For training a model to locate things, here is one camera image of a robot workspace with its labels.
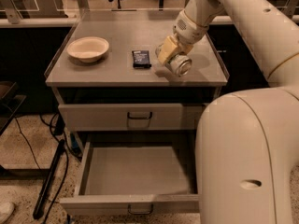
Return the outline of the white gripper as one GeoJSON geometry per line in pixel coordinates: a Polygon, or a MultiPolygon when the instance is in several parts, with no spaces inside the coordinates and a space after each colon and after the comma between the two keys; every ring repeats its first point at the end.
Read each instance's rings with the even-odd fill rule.
{"type": "Polygon", "coordinates": [[[166,65],[180,51],[188,54],[193,44],[200,41],[208,29],[208,22],[198,12],[182,10],[173,25],[173,35],[169,35],[161,45],[158,61],[166,65]]]}

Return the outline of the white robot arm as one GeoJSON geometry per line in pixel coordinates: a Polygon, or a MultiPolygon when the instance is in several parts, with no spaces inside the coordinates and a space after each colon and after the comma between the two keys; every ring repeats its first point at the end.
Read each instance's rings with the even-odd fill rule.
{"type": "Polygon", "coordinates": [[[293,224],[292,168],[299,162],[299,27],[266,0],[190,0],[157,49],[182,73],[187,53],[225,11],[269,86],[223,95],[204,110],[195,161],[201,224],[293,224]]]}

